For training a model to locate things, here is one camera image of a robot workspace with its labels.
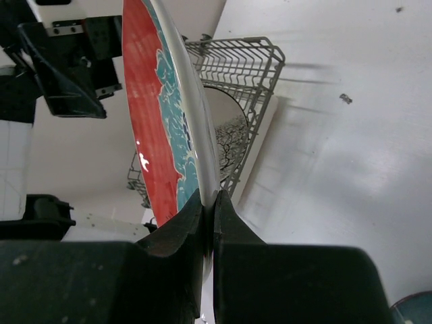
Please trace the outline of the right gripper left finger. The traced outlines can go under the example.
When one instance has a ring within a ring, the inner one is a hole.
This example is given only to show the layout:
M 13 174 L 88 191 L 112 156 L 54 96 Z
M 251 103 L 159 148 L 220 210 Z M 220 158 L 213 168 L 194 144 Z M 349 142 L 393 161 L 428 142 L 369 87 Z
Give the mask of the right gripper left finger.
M 2 323 L 193 323 L 203 283 L 203 206 L 132 241 L 66 242 L 70 206 L 32 194 L 1 222 Z

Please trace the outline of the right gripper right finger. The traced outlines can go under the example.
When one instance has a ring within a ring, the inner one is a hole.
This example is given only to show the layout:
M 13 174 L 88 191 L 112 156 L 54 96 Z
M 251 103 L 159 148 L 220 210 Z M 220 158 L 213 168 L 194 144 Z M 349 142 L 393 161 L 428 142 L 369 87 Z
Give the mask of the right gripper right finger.
M 391 323 L 379 273 L 345 246 L 270 244 L 235 212 L 226 191 L 214 216 L 217 323 Z

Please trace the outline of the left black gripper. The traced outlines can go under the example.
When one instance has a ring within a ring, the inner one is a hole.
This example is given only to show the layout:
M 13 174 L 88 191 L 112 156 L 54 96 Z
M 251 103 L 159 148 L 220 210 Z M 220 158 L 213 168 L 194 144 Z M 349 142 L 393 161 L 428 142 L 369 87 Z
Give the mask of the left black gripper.
M 113 63 L 122 56 L 122 17 L 91 17 L 85 3 L 34 1 L 38 22 L 18 26 L 36 81 L 57 117 L 106 118 L 97 97 L 112 97 L 122 89 Z M 81 77 L 71 70 L 79 66 Z

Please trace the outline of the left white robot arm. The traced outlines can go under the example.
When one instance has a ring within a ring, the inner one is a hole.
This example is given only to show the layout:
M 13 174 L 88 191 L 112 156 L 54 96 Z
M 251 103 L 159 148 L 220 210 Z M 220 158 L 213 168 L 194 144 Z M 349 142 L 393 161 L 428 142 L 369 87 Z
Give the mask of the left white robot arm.
M 122 18 L 90 17 L 77 1 L 2 1 L 1 238 L 62 240 L 76 222 L 50 194 L 29 194 L 36 102 L 52 115 L 104 119 L 102 100 L 121 89 Z

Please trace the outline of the red teal floral plate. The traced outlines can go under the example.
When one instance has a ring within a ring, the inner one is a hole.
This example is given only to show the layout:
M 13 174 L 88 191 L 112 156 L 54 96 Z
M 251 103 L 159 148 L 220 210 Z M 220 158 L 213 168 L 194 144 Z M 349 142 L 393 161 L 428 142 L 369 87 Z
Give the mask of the red teal floral plate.
M 121 45 L 136 154 L 157 224 L 196 194 L 210 234 L 220 189 L 217 141 L 184 39 L 161 1 L 124 1 Z

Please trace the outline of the white tree pattern plate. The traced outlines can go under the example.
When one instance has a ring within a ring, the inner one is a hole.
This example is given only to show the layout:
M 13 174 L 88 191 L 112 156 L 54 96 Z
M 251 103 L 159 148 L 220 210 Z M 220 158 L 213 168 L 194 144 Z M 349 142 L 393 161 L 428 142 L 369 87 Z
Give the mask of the white tree pattern plate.
M 229 178 L 244 156 L 248 131 L 246 116 L 232 95 L 215 87 L 204 87 L 217 140 L 221 182 Z

